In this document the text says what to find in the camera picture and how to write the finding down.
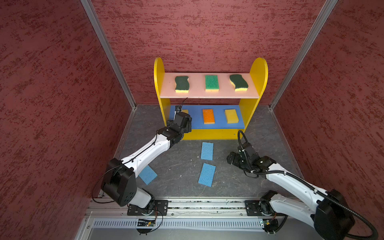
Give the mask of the orange sponge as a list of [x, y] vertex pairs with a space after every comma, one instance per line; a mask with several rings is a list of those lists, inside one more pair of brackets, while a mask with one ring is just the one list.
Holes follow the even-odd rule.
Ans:
[[203, 122], [205, 125], [215, 124], [215, 116], [213, 109], [203, 109]]

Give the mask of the light blue sponge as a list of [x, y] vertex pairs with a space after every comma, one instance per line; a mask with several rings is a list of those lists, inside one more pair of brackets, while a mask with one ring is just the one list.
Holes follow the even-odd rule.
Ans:
[[213, 160], [213, 153], [214, 153], [214, 144], [213, 143], [202, 143], [202, 150], [201, 150], [201, 159], [202, 160]]
[[157, 173], [150, 166], [146, 166], [139, 174], [146, 185], [149, 185], [157, 176]]
[[216, 167], [210, 164], [203, 164], [198, 183], [211, 187], [214, 179]]

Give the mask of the dark green wavy sponge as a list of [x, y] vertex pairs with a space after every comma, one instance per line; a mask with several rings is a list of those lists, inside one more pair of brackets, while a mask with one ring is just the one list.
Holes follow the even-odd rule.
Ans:
[[188, 76], [176, 76], [175, 77], [175, 92], [176, 93], [188, 93], [190, 90], [189, 77]]
[[235, 88], [236, 92], [244, 92], [249, 88], [247, 81], [240, 74], [230, 75], [230, 82]]

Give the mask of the bright green rectangular sponge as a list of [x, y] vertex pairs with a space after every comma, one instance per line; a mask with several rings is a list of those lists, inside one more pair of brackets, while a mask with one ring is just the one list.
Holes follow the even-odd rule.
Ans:
[[218, 92], [220, 89], [217, 75], [205, 75], [206, 92]]

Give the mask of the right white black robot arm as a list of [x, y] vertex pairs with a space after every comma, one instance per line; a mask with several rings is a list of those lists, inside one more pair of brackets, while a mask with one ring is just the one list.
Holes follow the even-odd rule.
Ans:
[[227, 162], [245, 173], [279, 185], [296, 197], [296, 200], [291, 200], [275, 191], [268, 191], [256, 208], [264, 216], [282, 214], [295, 218], [313, 227], [324, 240], [343, 240], [355, 224], [341, 193], [336, 190], [328, 192], [304, 181], [272, 158], [260, 157], [249, 143], [239, 146], [236, 152], [230, 152]]

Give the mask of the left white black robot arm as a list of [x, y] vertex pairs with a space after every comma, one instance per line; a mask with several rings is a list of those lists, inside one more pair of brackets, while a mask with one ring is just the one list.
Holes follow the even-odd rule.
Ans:
[[192, 117], [184, 112], [176, 112], [174, 119], [157, 130], [153, 139], [142, 148], [121, 160], [110, 160], [101, 183], [103, 192], [121, 207], [133, 205], [143, 215], [152, 214], [155, 211], [155, 197], [138, 188], [136, 178], [156, 157], [179, 143], [184, 134], [191, 131]]

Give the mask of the blue lower shelf board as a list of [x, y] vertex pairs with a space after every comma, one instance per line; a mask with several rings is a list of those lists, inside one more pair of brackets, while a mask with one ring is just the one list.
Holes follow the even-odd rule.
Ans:
[[[208, 129], [244, 129], [245, 124], [239, 106], [236, 105], [184, 105], [182, 109], [189, 111], [192, 117], [193, 130]], [[204, 124], [203, 109], [212, 109], [215, 117], [215, 124]], [[239, 122], [228, 124], [225, 110], [236, 110]]]

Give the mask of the pink upper shelf board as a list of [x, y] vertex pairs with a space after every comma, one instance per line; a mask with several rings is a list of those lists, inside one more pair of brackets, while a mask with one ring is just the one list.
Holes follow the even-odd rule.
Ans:
[[[246, 91], [236, 91], [230, 82], [229, 73], [216, 73], [218, 76], [219, 90], [207, 91], [206, 73], [165, 73], [155, 81], [157, 94], [163, 99], [258, 99], [261, 91], [253, 81], [249, 73], [241, 73], [249, 87]], [[177, 76], [189, 77], [190, 89], [187, 93], [176, 92], [175, 78]]]

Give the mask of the right small circuit board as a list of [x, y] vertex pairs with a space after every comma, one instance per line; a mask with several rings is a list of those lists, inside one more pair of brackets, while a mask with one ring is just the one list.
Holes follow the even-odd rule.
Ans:
[[277, 229], [279, 227], [279, 221], [274, 220], [263, 220], [264, 229]]

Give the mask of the left small circuit board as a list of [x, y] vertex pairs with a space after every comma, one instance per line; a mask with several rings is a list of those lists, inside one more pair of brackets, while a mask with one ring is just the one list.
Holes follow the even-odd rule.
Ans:
[[137, 227], [149, 227], [154, 228], [156, 226], [156, 220], [138, 219]]

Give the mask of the left aluminium corner profile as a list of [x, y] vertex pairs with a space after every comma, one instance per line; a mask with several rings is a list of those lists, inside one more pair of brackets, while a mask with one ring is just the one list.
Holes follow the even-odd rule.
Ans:
[[137, 103], [134, 100], [133, 94], [129, 88], [129, 85], [126, 81], [126, 78], [123, 74], [123, 71], [118, 63], [118, 60], [113, 52], [113, 49], [107, 39], [105, 31], [103, 30], [102, 24], [97, 16], [96, 10], [90, 0], [81, 0], [82, 6], [88, 16], [88, 19], [91, 22], [91, 25], [101, 43], [103, 50], [112, 66], [112, 69], [123, 89], [123, 92], [128, 99], [131, 108], [135, 111], [137, 108]]

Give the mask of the aluminium corner profile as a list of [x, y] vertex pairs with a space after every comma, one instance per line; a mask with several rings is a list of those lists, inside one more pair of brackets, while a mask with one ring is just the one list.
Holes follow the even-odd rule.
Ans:
[[327, 19], [331, 15], [333, 9], [335, 8], [336, 4], [338, 3], [338, 0], [326, 0], [324, 2], [324, 5], [322, 6], [318, 16], [316, 17], [310, 31], [308, 32], [302, 46], [300, 47], [292, 65], [290, 66], [287, 74], [285, 75], [278, 91], [276, 92], [273, 100], [271, 101], [269, 105], [269, 109], [271, 112], [274, 111], [275, 107], [277, 106], [279, 100], [283, 96], [284, 91], [288, 87], [289, 83], [293, 79], [295, 73], [297, 72], [299, 66], [303, 62], [304, 58], [306, 57], [308, 51], [312, 47], [314, 41], [316, 40], [318, 34], [322, 30], [324, 24], [326, 23]]
[[126, 78], [123, 74], [123, 71], [118, 63], [118, 60], [113, 52], [113, 49], [107, 39], [105, 31], [103, 30], [102, 24], [97, 16], [96, 10], [90, 0], [81, 0], [82, 6], [88, 16], [88, 19], [91, 22], [91, 25], [101, 43], [103, 50], [112, 66], [112, 69], [123, 89], [123, 92], [128, 99], [131, 108], [135, 111], [137, 108], [137, 103], [134, 100], [133, 94], [129, 88], [129, 85], [126, 81]]

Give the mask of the right aluminium corner profile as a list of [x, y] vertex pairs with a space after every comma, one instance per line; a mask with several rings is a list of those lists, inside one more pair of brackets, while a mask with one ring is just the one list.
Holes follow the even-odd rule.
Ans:
[[324, 5], [322, 6], [318, 16], [316, 17], [310, 31], [308, 32], [302, 46], [300, 47], [292, 65], [290, 66], [287, 74], [285, 75], [278, 91], [276, 92], [273, 100], [271, 101], [269, 105], [269, 109], [271, 112], [274, 111], [275, 107], [277, 106], [279, 100], [283, 96], [284, 91], [288, 87], [289, 83], [293, 79], [295, 73], [297, 72], [299, 66], [303, 62], [304, 58], [306, 57], [308, 51], [312, 47], [314, 41], [316, 40], [318, 34], [322, 30], [324, 24], [326, 23], [327, 19], [331, 15], [333, 9], [335, 8], [336, 4], [338, 3], [338, 0], [326, 0], [324, 2]]

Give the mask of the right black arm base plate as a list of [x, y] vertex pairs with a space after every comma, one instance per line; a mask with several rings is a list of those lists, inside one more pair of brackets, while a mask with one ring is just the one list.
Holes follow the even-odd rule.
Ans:
[[245, 209], [247, 212], [247, 216], [271, 216], [275, 214], [270, 204], [264, 200], [247, 200], [245, 201]]

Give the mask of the aluminium mounting rail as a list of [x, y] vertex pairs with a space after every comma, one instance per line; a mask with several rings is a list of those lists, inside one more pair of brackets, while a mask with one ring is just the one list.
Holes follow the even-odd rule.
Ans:
[[[245, 201], [259, 201], [259, 198], [158, 198], [167, 200], [168, 211], [166, 218], [256, 218], [271, 216], [247, 216]], [[87, 217], [94, 218], [125, 218], [141, 217], [128, 216], [128, 206], [120, 207], [112, 203], [110, 198], [98, 199], [99, 204], [91, 201], [87, 210]]]

